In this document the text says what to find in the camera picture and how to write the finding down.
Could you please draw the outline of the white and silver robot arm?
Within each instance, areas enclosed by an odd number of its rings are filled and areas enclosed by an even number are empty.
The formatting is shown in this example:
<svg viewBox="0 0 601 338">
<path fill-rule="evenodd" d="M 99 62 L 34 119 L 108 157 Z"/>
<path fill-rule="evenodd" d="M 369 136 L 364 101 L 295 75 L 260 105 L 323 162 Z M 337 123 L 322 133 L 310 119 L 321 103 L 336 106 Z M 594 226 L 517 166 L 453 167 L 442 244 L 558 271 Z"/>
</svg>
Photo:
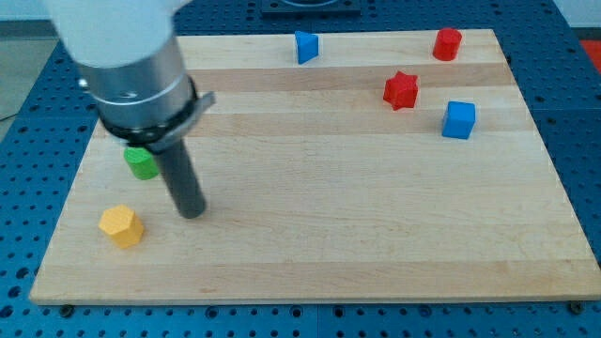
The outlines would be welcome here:
<svg viewBox="0 0 601 338">
<path fill-rule="evenodd" d="M 104 128 L 161 153 L 215 102 L 198 96 L 173 18 L 187 0 L 44 0 Z"/>
</svg>

